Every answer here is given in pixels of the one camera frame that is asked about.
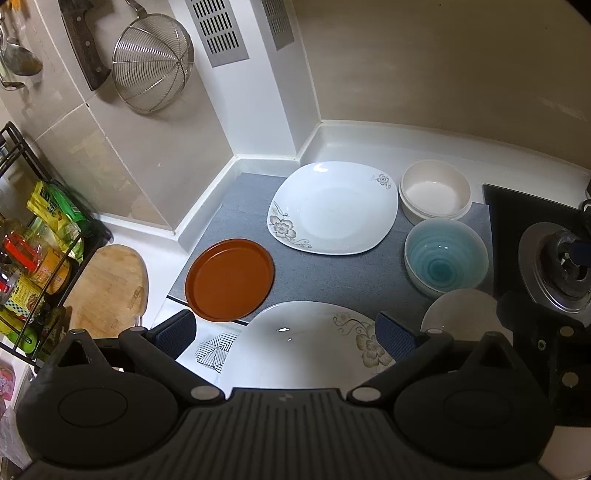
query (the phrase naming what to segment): white plate with floral pattern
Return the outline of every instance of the white plate with floral pattern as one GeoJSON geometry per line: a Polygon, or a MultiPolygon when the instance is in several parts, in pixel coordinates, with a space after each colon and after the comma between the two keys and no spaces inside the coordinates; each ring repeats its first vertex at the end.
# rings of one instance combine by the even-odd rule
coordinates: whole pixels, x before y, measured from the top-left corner
{"type": "Polygon", "coordinates": [[[343,395],[394,364],[374,321],[315,301],[288,301],[259,313],[232,344],[218,382],[234,387],[339,388],[343,395]]]}
{"type": "Polygon", "coordinates": [[[296,170],[277,190],[267,227],[288,247],[353,255],[378,245],[398,213],[398,190],[383,171],[341,161],[296,170]]]}

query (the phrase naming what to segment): knife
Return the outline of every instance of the knife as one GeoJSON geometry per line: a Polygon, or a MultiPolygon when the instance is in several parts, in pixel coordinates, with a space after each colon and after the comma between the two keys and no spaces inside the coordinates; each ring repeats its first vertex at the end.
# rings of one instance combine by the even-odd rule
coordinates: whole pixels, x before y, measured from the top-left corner
{"type": "Polygon", "coordinates": [[[95,39],[86,25],[86,12],[94,5],[90,0],[58,0],[58,2],[74,54],[88,86],[95,91],[107,79],[111,69],[107,68],[100,59],[95,39]]]}

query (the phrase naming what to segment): wire mesh strainer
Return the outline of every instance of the wire mesh strainer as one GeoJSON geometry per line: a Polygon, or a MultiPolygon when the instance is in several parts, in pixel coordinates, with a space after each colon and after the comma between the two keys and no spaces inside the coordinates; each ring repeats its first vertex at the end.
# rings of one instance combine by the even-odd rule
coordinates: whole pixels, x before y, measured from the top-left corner
{"type": "Polygon", "coordinates": [[[134,0],[126,1],[138,18],[115,44],[113,81],[127,105],[150,113],[167,106],[183,90],[193,66],[193,43],[174,18],[148,15],[134,0]]]}

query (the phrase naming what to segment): blue bowl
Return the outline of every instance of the blue bowl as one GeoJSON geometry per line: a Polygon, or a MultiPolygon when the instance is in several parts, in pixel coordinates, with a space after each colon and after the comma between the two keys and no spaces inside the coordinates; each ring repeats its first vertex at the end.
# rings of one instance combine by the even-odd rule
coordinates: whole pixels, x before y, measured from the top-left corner
{"type": "Polygon", "coordinates": [[[404,242],[404,264],[414,285],[435,299],[482,283],[488,272],[488,252],[482,238],[464,223],[432,218],[410,230],[404,242]]]}

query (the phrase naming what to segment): black wire rack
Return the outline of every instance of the black wire rack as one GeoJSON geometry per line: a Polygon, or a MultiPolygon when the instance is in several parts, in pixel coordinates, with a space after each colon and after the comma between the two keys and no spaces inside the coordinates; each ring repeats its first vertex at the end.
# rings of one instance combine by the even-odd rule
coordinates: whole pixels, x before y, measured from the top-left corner
{"type": "Polygon", "coordinates": [[[4,319],[0,318],[0,321],[6,324],[18,335],[12,347],[0,342],[0,348],[36,368],[40,368],[43,366],[43,359],[51,353],[49,347],[50,342],[48,342],[48,339],[50,339],[52,335],[54,337],[59,337],[58,330],[63,326],[66,326],[66,322],[69,321],[66,309],[63,307],[65,300],[92,256],[100,247],[112,240],[112,235],[102,222],[94,218],[89,209],[76,195],[73,195],[63,183],[50,174],[39,158],[37,158],[31,147],[27,144],[18,128],[16,128],[12,122],[8,122],[4,128],[2,128],[0,135],[2,135],[4,140],[7,141],[7,149],[9,151],[8,155],[0,160],[0,177],[2,177],[8,171],[10,166],[12,166],[19,158],[23,158],[39,180],[59,187],[88,219],[85,227],[79,232],[72,244],[69,245],[68,250],[63,254],[60,262],[51,273],[49,280],[41,291],[41,295],[39,295],[35,305],[30,308],[30,313],[26,320],[23,320],[22,328],[18,330],[13,325],[8,324],[8,322],[5,322],[4,319]],[[68,258],[69,253],[76,246],[80,238],[83,238],[84,242],[82,263],[78,264],[76,261],[70,262],[72,273],[67,279],[66,286],[62,288],[59,293],[54,295],[46,294],[47,287],[51,284],[63,263],[67,261],[66,259],[68,258]],[[38,306],[43,300],[47,303],[48,308],[42,309],[42,312],[35,316],[38,306]],[[36,332],[37,344],[31,353],[23,354],[18,351],[19,349],[17,346],[21,344],[21,340],[23,339],[27,328],[33,328],[36,332]]]}

